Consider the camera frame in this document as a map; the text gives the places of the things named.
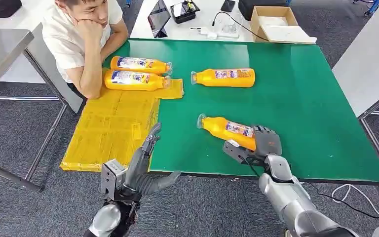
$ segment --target white shirt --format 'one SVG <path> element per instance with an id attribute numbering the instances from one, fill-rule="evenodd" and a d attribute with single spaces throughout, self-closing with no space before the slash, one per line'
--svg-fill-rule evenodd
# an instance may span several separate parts
<path id="1" fill-rule="evenodd" d="M 103 29 L 101 47 L 111 34 L 110 24 L 115 25 L 123 17 L 123 11 L 116 0 L 108 0 L 108 24 Z M 67 69 L 85 65 L 85 45 L 70 17 L 56 4 L 46 13 L 42 21 L 43 39 L 56 59 L 57 69 L 67 83 L 72 83 Z"/>

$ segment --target white cable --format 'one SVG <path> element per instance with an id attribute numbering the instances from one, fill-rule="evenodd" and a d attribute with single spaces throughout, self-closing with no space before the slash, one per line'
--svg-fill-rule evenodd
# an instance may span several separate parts
<path id="1" fill-rule="evenodd" d="M 373 205 L 373 203 L 370 201 L 370 199 L 367 197 L 367 195 L 365 195 L 361 190 L 359 190 L 356 186 L 354 186 L 352 184 L 344 184 L 344 185 L 341 185 L 341 186 L 337 187 L 335 190 L 333 190 L 331 197 L 333 198 L 333 196 L 336 193 L 336 191 L 338 191 L 339 189 L 341 189 L 341 188 L 343 188 L 345 186 L 348 186 L 348 190 L 346 191 L 345 196 L 341 199 L 342 201 L 344 201 L 348 197 L 349 191 L 351 191 L 351 187 L 353 187 L 353 188 L 355 188 L 355 190 L 357 190 L 358 192 L 360 192 L 360 194 L 362 194 L 362 196 L 364 196 L 365 199 L 367 199 L 367 201 L 373 207 L 374 211 L 376 211 L 376 213 L 379 215 L 379 211 L 377 211 L 376 207 Z M 334 201 L 336 203 L 341 203 L 340 201 L 336 201 L 335 199 L 332 199 L 332 201 Z"/>

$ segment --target plastic bottle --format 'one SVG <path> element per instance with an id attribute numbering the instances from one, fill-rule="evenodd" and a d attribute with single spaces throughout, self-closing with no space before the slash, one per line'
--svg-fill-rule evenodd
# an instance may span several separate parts
<path id="1" fill-rule="evenodd" d="M 104 75 L 105 86 L 113 90 L 149 90 L 167 88 L 170 77 L 153 73 L 108 70 Z"/>
<path id="2" fill-rule="evenodd" d="M 205 86 L 251 87 L 255 83 L 255 71 L 251 68 L 207 69 L 200 73 L 191 72 L 191 83 Z"/>
<path id="3" fill-rule="evenodd" d="M 200 114 L 197 127 L 204 128 L 211 135 L 225 141 L 232 139 L 242 147 L 252 151 L 256 148 L 253 128 L 228 121 L 223 117 L 211 118 L 205 114 Z"/>
<path id="4" fill-rule="evenodd" d="M 111 60 L 111 69 L 141 73 L 172 74 L 172 63 L 164 63 L 155 59 L 129 58 L 115 56 Z"/>

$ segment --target orange bottle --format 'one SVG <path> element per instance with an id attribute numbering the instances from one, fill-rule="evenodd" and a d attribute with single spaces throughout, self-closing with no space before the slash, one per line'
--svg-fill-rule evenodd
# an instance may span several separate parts
<path id="1" fill-rule="evenodd" d="M 111 69 L 154 74 L 172 74 L 172 63 L 164 63 L 155 59 L 129 58 L 115 56 L 111 60 Z"/>
<path id="2" fill-rule="evenodd" d="M 112 90 L 149 90 L 167 88 L 170 77 L 153 73 L 108 70 L 104 75 L 105 86 Z"/>
<path id="3" fill-rule="evenodd" d="M 197 127 L 204 128 L 211 135 L 225 141 L 234 140 L 249 150 L 256 149 L 254 129 L 251 127 L 228 121 L 223 117 L 206 117 L 205 114 L 198 116 Z"/>
<path id="4" fill-rule="evenodd" d="M 191 72 L 192 84 L 205 86 L 251 87 L 255 83 L 255 71 L 252 68 L 213 70 Z"/>

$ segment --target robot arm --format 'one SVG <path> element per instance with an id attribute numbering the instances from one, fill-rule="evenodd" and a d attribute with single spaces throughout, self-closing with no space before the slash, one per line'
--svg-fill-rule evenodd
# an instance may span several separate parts
<path id="1" fill-rule="evenodd" d="M 85 237 L 123 237 L 137 219 L 142 195 L 174 184 L 180 172 L 175 171 L 167 177 L 153 179 L 148 175 L 150 157 L 160 131 L 157 123 L 149 132 L 142 147 L 134 153 L 128 169 L 113 159 L 102 164 L 101 192 L 106 195 L 103 207 L 95 215 Z"/>
<path id="2" fill-rule="evenodd" d="M 256 150 L 249 151 L 234 141 L 226 141 L 223 150 L 240 163 L 264 167 L 259 188 L 293 237 L 357 237 L 322 214 L 309 194 L 292 175 L 287 160 L 281 156 L 279 136 L 266 127 L 254 126 Z"/>

